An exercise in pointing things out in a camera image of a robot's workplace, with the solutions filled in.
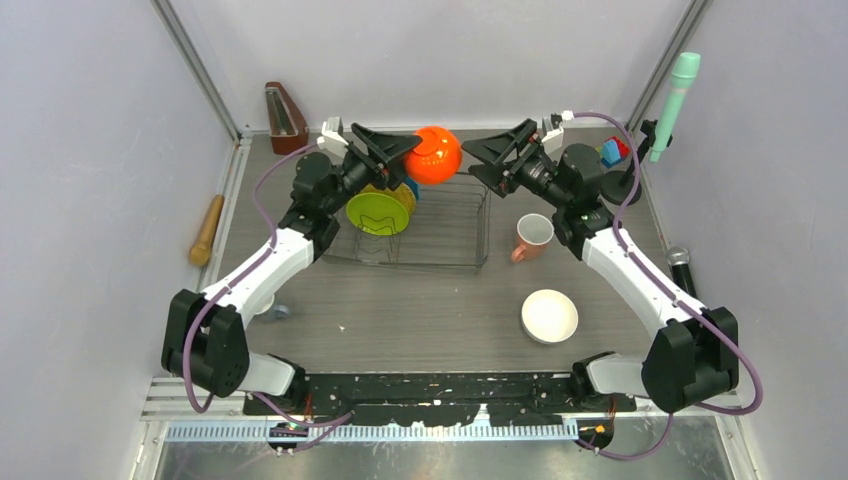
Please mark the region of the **lime green plate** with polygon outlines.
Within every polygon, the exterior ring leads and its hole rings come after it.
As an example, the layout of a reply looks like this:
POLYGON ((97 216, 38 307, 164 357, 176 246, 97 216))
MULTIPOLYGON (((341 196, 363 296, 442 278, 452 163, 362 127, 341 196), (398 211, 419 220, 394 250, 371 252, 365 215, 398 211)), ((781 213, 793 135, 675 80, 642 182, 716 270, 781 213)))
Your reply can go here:
POLYGON ((345 213, 354 227, 375 236, 392 236, 403 232, 410 214, 398 200, 379 192, 360 193, 350 199, 345 213))

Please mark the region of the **white bowl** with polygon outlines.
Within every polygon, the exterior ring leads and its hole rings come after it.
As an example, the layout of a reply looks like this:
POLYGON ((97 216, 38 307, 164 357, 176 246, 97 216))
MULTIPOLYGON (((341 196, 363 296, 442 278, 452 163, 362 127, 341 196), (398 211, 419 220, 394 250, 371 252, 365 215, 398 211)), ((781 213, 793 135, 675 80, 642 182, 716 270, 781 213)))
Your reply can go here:
POLYGON ((571 338, 579 324, 574 302, 565 294, 552 290, 537 290, 526 297, 521 306, 521 325, 533 340, 556 344, 571 338))

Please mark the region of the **blue polka dot plate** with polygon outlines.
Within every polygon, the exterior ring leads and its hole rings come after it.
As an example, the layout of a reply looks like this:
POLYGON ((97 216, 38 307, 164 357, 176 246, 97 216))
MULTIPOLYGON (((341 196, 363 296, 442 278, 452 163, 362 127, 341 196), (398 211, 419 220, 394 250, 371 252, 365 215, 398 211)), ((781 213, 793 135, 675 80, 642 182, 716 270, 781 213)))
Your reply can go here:
POLYGON ((419 201, 419 200, 420 200, 419 185, 418 185, 418 184, 417 184, 417 183, 416 183, 416 182, 415 182, 412 178, 410 178, 410 177, 406 177, 406 178, 403 180, 403 184, 404 184, 404 185, 406 185, 406 186, 410 189, 410 191, 412 192, 412 194, 413 194, 413 196, 414 196, 415 200, 416 200, 416 201, 419 201))

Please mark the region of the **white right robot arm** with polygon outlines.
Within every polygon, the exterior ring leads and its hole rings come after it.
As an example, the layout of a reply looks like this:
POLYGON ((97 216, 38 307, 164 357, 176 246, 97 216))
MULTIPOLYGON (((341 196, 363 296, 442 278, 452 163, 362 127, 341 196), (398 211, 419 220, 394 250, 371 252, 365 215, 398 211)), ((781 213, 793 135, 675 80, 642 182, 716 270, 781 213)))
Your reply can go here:
POLYGON ((596 271, 642 321, 652 343, 644 358, 603 352, 574 364, 571 397, 596 410, 611 394, 650 399, 675 413, 735 389, 739 383, 738 323, 726 308, 709 309, 641 255, 600 200, 599 152, 567 146, 559 160, 555 132, 527 119, 497 135, 462 143, 476 159, 469 172, 501 198, 524 187, 555 207, 560 244, 596 271))

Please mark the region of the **orange bowl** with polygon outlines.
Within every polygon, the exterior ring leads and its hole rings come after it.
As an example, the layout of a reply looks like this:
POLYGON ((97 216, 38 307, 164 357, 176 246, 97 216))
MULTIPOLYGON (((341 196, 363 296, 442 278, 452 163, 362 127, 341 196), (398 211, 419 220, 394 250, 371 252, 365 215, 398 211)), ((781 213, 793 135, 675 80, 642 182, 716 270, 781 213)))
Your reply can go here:
POLYGON ((415 134, 421 142, 404 159, 406 173, 413 181, 435 185, 458 172, 462 163, 461 147, 451 131, 439 126, 426 126, 415 134))

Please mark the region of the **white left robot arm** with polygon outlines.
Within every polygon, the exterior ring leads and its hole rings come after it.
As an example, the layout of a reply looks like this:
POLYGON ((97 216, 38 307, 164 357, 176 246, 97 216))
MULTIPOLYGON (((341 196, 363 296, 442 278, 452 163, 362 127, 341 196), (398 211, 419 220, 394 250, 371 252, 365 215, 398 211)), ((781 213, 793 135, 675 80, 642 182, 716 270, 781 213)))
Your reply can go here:
POLYGON ((200 292, 183 289, 172 298, 161 363, 182 378, 195 412, 211 405, 199 401, 198 389, 209 399, 236 391, 265 395, 284 414, 305 405, 307 389, 295 380, 297 365, 250 351, 246 330, 288 280, 329 248, 340 228, 337 212, 369 185, 400 186, 407 176, 405 157, 423 141, 416 134, 382 133, 357 123, 351 132, 354 142, 330 131, 284 157, 283 163, 294 166, 291 204, 279 221, 262 215, 268 239, 218 282, 200 292))

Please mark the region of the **pink mug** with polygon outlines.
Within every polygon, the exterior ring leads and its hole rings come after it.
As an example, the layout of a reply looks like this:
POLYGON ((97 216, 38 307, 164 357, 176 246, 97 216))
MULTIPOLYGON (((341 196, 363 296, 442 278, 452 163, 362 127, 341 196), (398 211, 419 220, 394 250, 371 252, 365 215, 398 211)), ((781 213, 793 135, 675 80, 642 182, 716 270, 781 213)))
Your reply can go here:
POLYGON ((516 224, 516 246, 511 261, 518 263, 538 257, 554 236, 554 226, 547 217, 538 213, 523 215, 516 224))

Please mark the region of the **black wire dish rack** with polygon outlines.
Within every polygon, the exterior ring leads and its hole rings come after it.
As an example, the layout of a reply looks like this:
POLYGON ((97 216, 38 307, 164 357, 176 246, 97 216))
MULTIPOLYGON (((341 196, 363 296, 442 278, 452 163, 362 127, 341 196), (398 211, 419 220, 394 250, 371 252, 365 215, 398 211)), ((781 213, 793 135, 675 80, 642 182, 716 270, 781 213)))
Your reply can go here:
POLYGON ((389 236, 369 234, 337 215, 341 228, 323 254, 328 262, 410 269, 477 271, 489 254, 489 190, 460 172, 422 186, 408 227, 389 236))

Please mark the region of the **yellow woven pattern plate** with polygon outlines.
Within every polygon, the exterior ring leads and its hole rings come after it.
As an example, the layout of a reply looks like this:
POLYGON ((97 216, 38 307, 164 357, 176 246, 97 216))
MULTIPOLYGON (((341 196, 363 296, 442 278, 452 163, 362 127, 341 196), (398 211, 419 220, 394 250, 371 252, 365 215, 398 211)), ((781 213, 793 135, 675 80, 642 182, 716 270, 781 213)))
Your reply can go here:
POLYGON ((407 210, 407 212, 409 213, 409 215, 412 215, 415 212, 415 209, 416 209, 417 203, 418 203, 418 201, 415 200, 410 189, 404 184, 401 184, 395 190, 378 189, 378 188, 374 187, 373 185, 367 185, 362 190, 362 193, 381 193, 383 195, 391 197, 391 198, 397 200, 401 205, 403 205, 405 207, 405 209, 407 210))

